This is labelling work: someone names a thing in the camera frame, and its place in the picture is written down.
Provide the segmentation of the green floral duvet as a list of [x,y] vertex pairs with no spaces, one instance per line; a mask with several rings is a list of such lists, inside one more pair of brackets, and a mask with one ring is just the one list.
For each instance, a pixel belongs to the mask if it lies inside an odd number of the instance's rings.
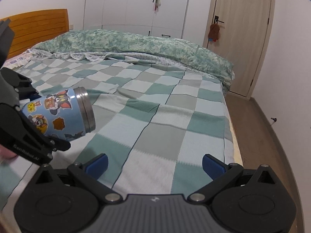
[[221,81],[227,93],[235,78],[233,64],[214,52],[179,38],[162,38],[116,30],[72,30],[36,44],[37,57],[103,61],[120,59],[134,63],[184,66]]

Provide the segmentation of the white wardrobe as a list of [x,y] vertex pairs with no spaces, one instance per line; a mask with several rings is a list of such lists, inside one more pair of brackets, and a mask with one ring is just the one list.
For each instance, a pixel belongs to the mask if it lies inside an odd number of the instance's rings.
[[147,36],[182,38],[188,0],[85,0],[85,30],[117,30]]

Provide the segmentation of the blue cartoon sticker steel cup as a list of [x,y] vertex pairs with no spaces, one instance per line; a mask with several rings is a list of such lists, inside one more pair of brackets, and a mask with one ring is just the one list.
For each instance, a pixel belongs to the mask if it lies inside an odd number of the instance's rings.
[[84,87],[68,88],[27,103],[23,114],[45,136],[68,142],[95,130],[91,101]]

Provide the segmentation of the beige wooden door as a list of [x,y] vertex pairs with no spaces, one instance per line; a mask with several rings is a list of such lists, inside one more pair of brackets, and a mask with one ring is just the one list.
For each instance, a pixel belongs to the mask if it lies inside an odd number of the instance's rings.
[[219,39],[203,46],[233,63],[235,79],[230,92],[249,99],[266,55],[272,30],[275,0],[211,0],[207,26],[215,15],[224,24]]

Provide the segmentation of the orange wooden headboard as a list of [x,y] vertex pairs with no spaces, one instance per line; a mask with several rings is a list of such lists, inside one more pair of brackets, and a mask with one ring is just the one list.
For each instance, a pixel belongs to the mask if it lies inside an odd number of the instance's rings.
[[9,19],[14,32],[8,59],[15,57],[34,45],[55,38],[69,31],[67,9],[50,9],[26,12],[3,18]]

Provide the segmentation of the checkered green white bedspread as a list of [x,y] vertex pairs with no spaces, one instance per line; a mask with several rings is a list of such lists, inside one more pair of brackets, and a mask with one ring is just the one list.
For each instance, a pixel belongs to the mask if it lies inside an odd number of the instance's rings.
[[65,168],[104,153],[100,177],[122,195],[189,195],[210,182],[202,158],[233,161],[229,113],[219,79],[180,66],[128,61],[48,58],[18,72],[50,100],[67,88],[84,87],[96,128],[72,135],[71,148],[55,152],[51,165]]

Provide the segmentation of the floral ruffled pillow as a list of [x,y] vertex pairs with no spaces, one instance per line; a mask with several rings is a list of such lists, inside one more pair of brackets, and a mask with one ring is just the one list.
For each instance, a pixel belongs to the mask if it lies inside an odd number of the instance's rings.
[[45,50],[40,50],[36,48],[28,49],[24,51],[23,53],[6,60],[2,67],[9,68],[9,69],[15,69],[15,68],[19,68],[19,67],[26,65],[32,59],[42,60],[49,56],[51,56],[51,53]]

